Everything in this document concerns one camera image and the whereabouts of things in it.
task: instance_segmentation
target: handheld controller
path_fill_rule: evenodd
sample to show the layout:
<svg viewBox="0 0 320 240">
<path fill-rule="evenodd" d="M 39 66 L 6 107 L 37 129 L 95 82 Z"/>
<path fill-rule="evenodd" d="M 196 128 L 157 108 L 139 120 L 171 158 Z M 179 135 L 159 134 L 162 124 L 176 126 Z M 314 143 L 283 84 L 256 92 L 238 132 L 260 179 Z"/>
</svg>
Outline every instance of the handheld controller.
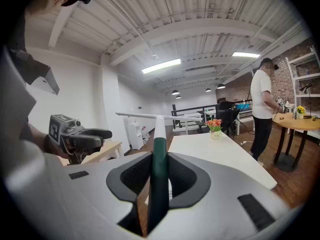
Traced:
<svg viewBox="0 0 320 240">
<path fill-rule="evenodd" d="M 104 129 L 86 129 L 77 119 L 63 114 L 51 115 L 49 137 L 69 156 L 70 164 L 81 164 L 86 156 L 99 152 L 112 132 Z"/>
<path fill-rule="evenodd" d="M 285 106 L 286 103 L 284 102 L 284 100 L 282 98 L 280 98 L 279 96 L 275 96 L 275 101 L 280 104 L 280 106 L 282 107 L 282 113 L 287 113 L 289 112 L 289 109 Z"/>
</svg>

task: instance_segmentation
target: white cabinet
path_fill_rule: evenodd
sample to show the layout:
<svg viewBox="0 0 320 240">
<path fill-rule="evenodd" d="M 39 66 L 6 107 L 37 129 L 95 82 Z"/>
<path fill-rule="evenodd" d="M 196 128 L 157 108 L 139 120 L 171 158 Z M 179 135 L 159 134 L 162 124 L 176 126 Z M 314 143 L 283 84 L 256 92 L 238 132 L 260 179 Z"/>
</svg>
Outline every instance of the white cabinet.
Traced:
<svg viewBox="0 0 320 240">
<path fill-rule="evenodd" d="M 128 124 L 128 133 L 133 150 L 140 150 L 144 146 L 141 128 L 138 122 Z"/>
</svg>

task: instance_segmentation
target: ceiling beam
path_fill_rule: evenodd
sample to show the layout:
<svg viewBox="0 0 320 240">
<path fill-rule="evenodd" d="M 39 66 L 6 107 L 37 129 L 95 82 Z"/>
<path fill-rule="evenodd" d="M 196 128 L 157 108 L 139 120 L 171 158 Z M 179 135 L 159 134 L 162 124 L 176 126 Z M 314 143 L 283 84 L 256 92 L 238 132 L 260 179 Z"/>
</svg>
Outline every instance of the ceiling beam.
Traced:
<svg viewBox="0 0 320 240">
<path fill-rule="evenodd" d="M 224 74 L 221 77 L 231 77 L 232 74 Z M 190 77 L 181 77 L 178 79 L 173 79 L 161 83 L 157 83 L 155 87 L 159 89 L 165 89 L 169 87 L 174 87 L 177 84 L 188 84 L 188 82 L 194 82 L 194 81 L 203 81 L 203 80 L 211 80 L 215 79 L 217 77 L 217 73 L 208 73 L 208 74 L 200 74 L 200 75 L 195 75 L 195 76 L 190 76 Z M 223 81 L 221 79 L 217 79 L 212 81 L 212 83 L 222 83 Z"/>
<path fill-rule="evenodd" d="M 203 91 L 205 90 L 205 87 L 207 85 L 207 81 L 202 81 L 202 82 L 193 82 L 193 83 L 188 83 L 188 84 L 184 84 L 184 85 L 180 85 L 180 86 L 175 86 L 175 87 L 171 87 L 171 88 L 166 88 L 166 89 L 163 89 L 162 92 L 164 94 L 167 94 L 167 93 L 172 93 L 173 90 L 178 90 L 178 91 L 181 91 L 181 90 L 184 90 L 184 89 L 190 89 L 190 88 L 195 88 L 195 87 L 203 87 Z M 209 88 L 209 87 L 215 87 L 217 84 L 215 83 L 211 83 L 210 85 L 208 85 L 206 88 Z"/>
<path fill-rule="evenodd" d="M 203 33 L 230 33 L 252 37 L 259 30 L 260 27 L 257 25 L 233 19 L 198 18 L 178 21 L 155 28 L 142 34 L 141 38 L 151 44 L 151 46 L 154 46 L 169 40 L 201 35 Z M 271 43 L 278 38 L 275 33 L 267 29 L 261 30 L 256 37 Z M 110 64 L 115 66 L 129 57 L 143 51 L 145 43 L 141 38 L 136 37 L 117 49 L 111 56 Z"/>
<path fill-rule="evenodd" d="M 59 15 L 56 17 L 50 39 L 49 39 L 49 46 L 50 47 L 55 47 L 57 40 L 66 25 L 71 13 L 73 12 L 74 8 L 77 7 L 79 2 L 75 2 L 74 4 L 67 6 L 67 7 L 62 7 Z"/>
<path fill-rule="evenodd" d="M 212 66 L 212 65 L 226 65 L 232 61 L 232 64 L 246 63 L 250 58 L 247 57 L 211 57 L 211 58 L 199 58 L 182 62 L 179 65 L 166 67 L 147 74 L 143 74 L 143 81 L 149 81 L 163 76 L 165 73 L 171 73 L 173 71 L 183 71 L 193 68 Z"/>
<path fill-rule="evenodd" d="M 58 51 L 54 51 L 54 50 L 48 50 L 48 49 L 43 49 L 43 48 L 38 48 L 38 47 L 30 47 L 30 46 L 26 46 L 25 49 L 33 57 L 36 57 L 36 58 L 38 57 L 38 56 L 36 56 L 37 54 L 41 54 L 41 55 L 48 54 L 50 56 L 57 56 L 58 57 L 57 60 L 60 57 L 60 58 L 65 58 L 65 59 L 72 60 L 72 61 L 77 61 L 77 62 L 80 62 L 82 64 L 87 64 L 87 65 L 94 66 L 94 67 L 100 67 L 99 64 L 96 64 L 94 62 L 91 62 L 91 61 L 88 61 L 88 60 L 85 60 L 85 59 L 82 59 L 82 58 L 79 58 L 79 57 L 76 57 L 76 56 L 73 56 L 73 55 L 69 55 L 69 54 L 66 54 L 66 53 L 61 53 L 61 52 L 58 52 Z"/>
<path fill-rule="evenodd" d="M 292 32 L 294 32 L 296 29 L 297 29 L 297 32 L 294 35 L 292 35 Z M 303 25 L 301 22 L 297 22 L 286 33 L 284 33 L 282 36 L 279 37 L 279 41 L 275 41 L 274 43 L 269 45 L 261 53 L 261 56 L 258 59 L 251 60 L 250 62 L 245 63 L 243 66 L 240 67 L 241 71 L 239 73 L 225 80 L 223 84 L 228 84 L 233 80 L 250 72 L 252 69 L 256 69 L 257 67 L 259 67 L 261 61 L 264 58 L 273 59 L 276 56 L 279 56 L 285 51 L 291 49 L 292 47 L 300 44 L 301 42 L 303 42 L 309 37 L 311 37 L 311 33 L 308 30 L 303 29 Z"/>
</svg>

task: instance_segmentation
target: white ceiling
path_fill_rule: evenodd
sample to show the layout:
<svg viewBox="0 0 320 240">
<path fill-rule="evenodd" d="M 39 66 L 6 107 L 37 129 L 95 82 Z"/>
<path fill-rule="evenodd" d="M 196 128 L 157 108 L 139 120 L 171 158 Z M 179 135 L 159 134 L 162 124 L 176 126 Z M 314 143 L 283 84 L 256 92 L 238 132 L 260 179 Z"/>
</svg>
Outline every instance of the white ceiling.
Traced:
<svg viewBox="0 0 320 240">
<path fill-rule="evenodd" d="M 51 34 L 62 10 L 28 20 L 26 29 Z M 221 70 L 215 83 L 230 78 L 248 61 L 233 52 L 263 53 L 299 20 L 283 0 L 92 0 L 74 7 L 59 38 L 108 54 L 121 74 L 169 92 L 205 86 Z M 177 58 L 179 66 L 141 72 Z"/>
</svg>

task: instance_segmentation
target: round wooden table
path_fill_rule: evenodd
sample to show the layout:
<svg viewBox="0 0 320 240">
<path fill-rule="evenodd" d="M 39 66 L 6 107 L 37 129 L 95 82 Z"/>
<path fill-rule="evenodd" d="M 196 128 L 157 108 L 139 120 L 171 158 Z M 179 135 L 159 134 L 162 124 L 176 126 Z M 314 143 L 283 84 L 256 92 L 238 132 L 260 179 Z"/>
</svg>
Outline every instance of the round wooden table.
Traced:
<svg viewBox="0 0 320 240">
<path fill-rule="evenodd" d="M 281 129 L 279 146 L 276 151 L 273 162 L 275 166 L 278 167 L 280 170 L 285 172 L 293 172 L 298 167 L 298 162 L 305 146 L 308 131 L 314 131 L 314 130 L 320 129 L 320 119 L 316 119 L 315 121 L 313 121 L 313 118 L 314 116 L 309 119 L 294 119 L 293 113 L 285 113 L 285 114 L 278 113 L 276 115 L 274 122 L 277 125 L 281 126 L 282 129 Z M 290 129 L 288 146 L 285 152 L 281 152 L 282 146 L 284 144 L 287 128 Z M 301 144 L 300 144 L 298 153 L 296 155 L 296 158 L 289 154 L 292 140 L 294 138 L 295 130 L 303 131 Z"/>
</svg>

